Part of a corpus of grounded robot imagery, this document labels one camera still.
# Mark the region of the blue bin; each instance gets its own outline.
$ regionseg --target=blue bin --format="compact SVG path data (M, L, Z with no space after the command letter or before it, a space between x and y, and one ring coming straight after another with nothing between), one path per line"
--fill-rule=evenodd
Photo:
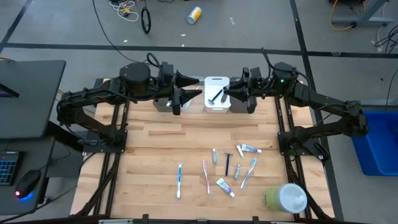
M398 176L398 111L364 111L369 133L352 138L365 175Z

